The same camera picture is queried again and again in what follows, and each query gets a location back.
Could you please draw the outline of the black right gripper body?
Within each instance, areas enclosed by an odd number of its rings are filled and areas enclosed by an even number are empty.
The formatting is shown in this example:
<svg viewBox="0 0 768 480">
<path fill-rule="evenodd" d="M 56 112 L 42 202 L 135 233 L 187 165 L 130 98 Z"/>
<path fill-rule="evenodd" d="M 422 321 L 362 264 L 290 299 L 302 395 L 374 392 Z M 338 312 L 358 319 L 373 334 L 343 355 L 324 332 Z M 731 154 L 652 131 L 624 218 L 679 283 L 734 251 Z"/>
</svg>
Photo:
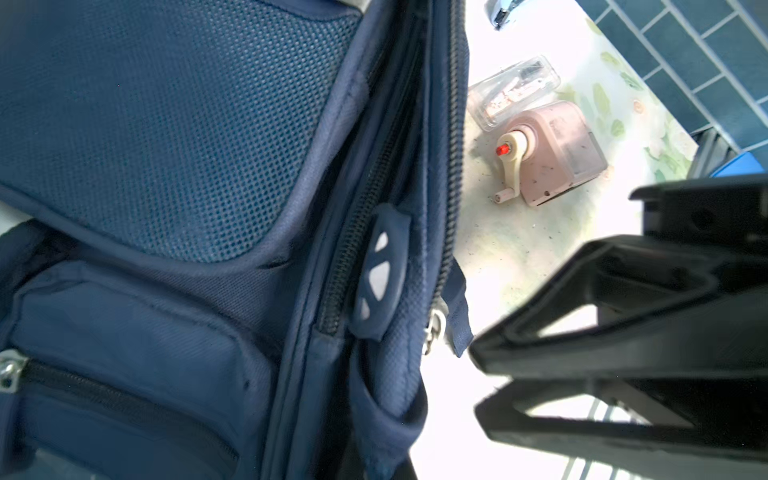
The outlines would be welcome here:
<svg viewBox="0 0 768 480">
<path fill-rule="evenodd" d="M 765 174 L 689 179 L 634 190 L 643 234 L 669 242 L 767 250 Z"/>
</svg>

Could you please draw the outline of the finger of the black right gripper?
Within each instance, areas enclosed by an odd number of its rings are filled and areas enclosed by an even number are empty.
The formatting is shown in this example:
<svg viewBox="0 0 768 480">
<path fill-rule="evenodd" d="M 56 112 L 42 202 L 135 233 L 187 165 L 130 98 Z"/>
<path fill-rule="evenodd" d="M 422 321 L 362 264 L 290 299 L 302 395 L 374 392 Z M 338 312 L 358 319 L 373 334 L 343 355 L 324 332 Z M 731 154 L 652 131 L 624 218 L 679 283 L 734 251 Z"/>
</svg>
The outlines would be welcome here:
<svg viewBox="0 0 768 480">
<path fill-rule="evenodd" d="M 767 372 L 764 255 L 615 236 L 581 247 L 472 343 L 516 379 L 736 379 Z"/>
<path fill-rule="evenodd" d="M 530 415 L 591 395 L 630 418 Z M 767 385 L 758 380 L 516 380 L 475 408 L 496 442 L 580 457 L 649 479 L 764 479 Z"/>
</svg>

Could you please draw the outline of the navy blue student backpack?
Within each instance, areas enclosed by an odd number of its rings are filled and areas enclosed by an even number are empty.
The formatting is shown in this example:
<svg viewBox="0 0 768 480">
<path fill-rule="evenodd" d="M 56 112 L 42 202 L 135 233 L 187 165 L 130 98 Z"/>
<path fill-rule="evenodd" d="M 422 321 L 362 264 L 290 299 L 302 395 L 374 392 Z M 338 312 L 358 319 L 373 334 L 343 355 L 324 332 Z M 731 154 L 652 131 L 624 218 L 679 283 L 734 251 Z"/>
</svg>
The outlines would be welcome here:
<svg viewBox="0 0 768 480">
<path fill-rule="evenodd" d="M 1 475 L 411 479 L 461 1 L 1 5 Z"/>
</svg>

